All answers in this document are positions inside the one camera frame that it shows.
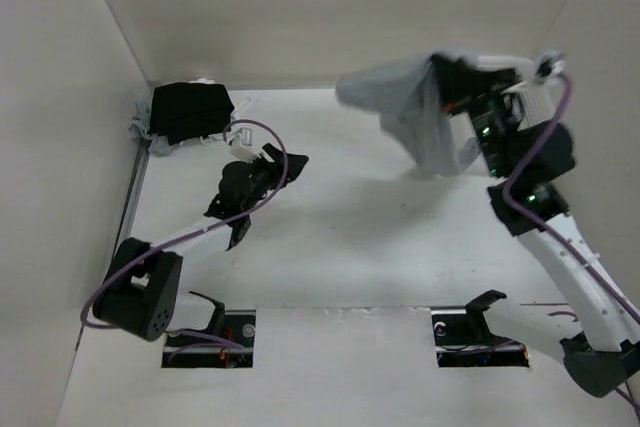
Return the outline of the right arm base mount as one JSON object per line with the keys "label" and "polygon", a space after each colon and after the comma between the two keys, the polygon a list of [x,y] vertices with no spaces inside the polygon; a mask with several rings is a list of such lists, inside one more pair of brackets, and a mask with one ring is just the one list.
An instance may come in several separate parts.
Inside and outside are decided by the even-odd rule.
{"label": "right arm base mount", "polygon": [[527,348],[491,333],[484,319],[489,307],[506,298],[503,292],[489,290],[464,306],[431,310],[436,361],[440,368],[530,366]]}

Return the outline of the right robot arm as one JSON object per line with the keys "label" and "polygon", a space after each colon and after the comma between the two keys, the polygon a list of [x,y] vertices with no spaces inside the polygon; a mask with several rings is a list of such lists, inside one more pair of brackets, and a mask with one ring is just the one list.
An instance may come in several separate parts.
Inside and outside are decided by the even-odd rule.
{"label": "right robot arm", "polygon": [[576,165],[571,133],[561,123],[573,94],[563,58],[545,56],[529,77],[444,53],[430,61],[442,113],[468,116],[489,173],[499,181],[487,190],[495,216],[577,317],[562,322],[489,290],[466,304],[466,335],[479,343],[504,338],[530,346],[561,364],[593,397],[618,390],[639,371],[639,309],[586,243],[553,184]]}

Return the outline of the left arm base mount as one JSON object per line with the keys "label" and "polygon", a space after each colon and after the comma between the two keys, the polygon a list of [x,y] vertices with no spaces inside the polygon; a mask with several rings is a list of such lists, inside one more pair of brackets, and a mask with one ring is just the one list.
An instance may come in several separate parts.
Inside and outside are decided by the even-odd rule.
{"label": "left arm base mount", "polygon": [[229,310],[191,291],[177,299],[161,366],[173,369],[245,369],[254,364],[257,312]]}

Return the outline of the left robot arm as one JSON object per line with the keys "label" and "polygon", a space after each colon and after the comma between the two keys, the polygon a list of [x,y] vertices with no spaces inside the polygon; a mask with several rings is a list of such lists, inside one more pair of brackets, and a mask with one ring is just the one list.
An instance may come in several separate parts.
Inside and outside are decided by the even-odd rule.
{"label": "left robot arm", "polygon": [[197,341],[214,345],[224,334],[224,320],[214,307],[196,312],[180,302],[183,266],[237,247],[251,227],[251,214],[296,181],[309,157],[267,143],[224,166],[218,193],[203,217],[161,242],[129,237],[119,245],[102,285],[83,309],[87,326],[92,315],[100,328],[115,328],[153,342],[175,328],[190,331]]}

